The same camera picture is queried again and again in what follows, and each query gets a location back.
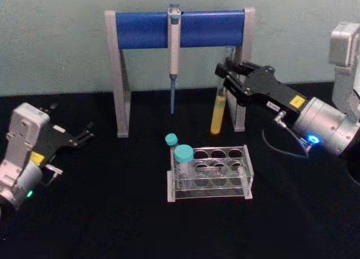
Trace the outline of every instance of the stand leg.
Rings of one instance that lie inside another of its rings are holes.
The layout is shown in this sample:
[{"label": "stand leg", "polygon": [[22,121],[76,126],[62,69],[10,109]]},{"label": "stand leg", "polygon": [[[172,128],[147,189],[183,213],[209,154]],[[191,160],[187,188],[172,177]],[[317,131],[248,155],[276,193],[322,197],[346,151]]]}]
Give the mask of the stand leg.
[{"label": "stand leg", "polygon": [[115,11],[105,11],[107,45],[111,69],[111,84],[114,93],[118,137],[129,137],[131,93],[127,80],[124,56],[118,45]]},{"label": "stand leg", "polygon": [[[245,9],[244,36],[242,46],[236,47],[235,60],[237,62],[251,61],[253,55],[253,39],[256,23],[256,10],[254,8]],[[227,92],[227,101],[231,114],[232,124],[235,132],[245,131],[246,108],[236,103],[236,98]]]}]

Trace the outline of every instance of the black table surface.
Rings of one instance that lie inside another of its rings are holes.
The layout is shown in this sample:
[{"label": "black table surface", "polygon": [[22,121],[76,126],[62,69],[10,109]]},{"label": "black table surface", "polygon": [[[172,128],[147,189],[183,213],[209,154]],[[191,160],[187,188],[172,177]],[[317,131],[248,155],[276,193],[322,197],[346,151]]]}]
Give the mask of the black table surface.
[{"label": "black table surface", "polygon": [[[295,89],[330,102],[332,84]],[[116,137],[111,93],[0,98],[0,153],[12,110],[22,102],[60,104],[52,121],[77,134],[95,122],[95,138],[52,164],[64,170],[38,187],[0,227],[0,258],[360,258],[360,186],[346,163],[321,148],[310,159],[269,149],[296,143],[256,106],[246,132],[234,133],[228,109],[220,135],[210,135],[215,89],[134,92],[128,139]],[[167,203],[169,148],[174,132],[193,147],[249,148],[253,199],[190,199]]]}]

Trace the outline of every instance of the yellow label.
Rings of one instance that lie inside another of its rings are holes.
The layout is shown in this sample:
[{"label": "yellow label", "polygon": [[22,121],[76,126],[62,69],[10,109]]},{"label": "yellow label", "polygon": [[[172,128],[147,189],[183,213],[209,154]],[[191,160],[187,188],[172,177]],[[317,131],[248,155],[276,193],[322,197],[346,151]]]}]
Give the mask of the yellow label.
[{"label": "yellow label", "polygon": [[35,163],[37,166],[40,165],[40,163],[44,160],[44,156],[40,155],[39,153],[32,152],[30,156],[30,160]]},{"label": "yellow label", "polygon": [[296,95],[290,102],[290,105],[294,106],[295,108],[300,108],[304,103],[304,99],[298,95]]}]

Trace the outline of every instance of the pipette stand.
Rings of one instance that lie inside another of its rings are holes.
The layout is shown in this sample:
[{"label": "pipette stand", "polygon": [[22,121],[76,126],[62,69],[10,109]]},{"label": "pipette stand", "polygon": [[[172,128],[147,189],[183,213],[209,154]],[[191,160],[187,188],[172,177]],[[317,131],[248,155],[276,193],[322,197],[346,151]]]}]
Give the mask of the pipette stand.
[{"label": "pipette stand", "polygon": [[[251,61],[256,21],[254,8],[237,11],[191,11],[184,12],[181,18],[182,48],[235,46],[237,61]],[[119,138],[129,137],[131,108],[131,91],[123,50],[167,48],[167,22],[167,12],[105,11],[111,84]],[[227,100],[234,131],[244,131],[245,108],[237,105],[235,97],[229,92]]]}]

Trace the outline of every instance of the teal cap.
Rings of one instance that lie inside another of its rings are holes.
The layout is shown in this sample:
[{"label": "teal cap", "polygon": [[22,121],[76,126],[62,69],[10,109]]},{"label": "teal cap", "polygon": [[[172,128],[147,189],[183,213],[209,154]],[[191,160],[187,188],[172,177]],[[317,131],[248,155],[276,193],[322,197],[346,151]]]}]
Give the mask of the teal cap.
[{"label": "teal cap", "polygon": [[173,146],[178,143],[178,137],[176,137],[175,133],[169,133],[165,136],[165,142],[168,146]]},{"label": "teal cap", "polygon": [[180,163],[188,163],[194,158],[194,150],[189,145],[180,145],[175,148],[175,160]]}]

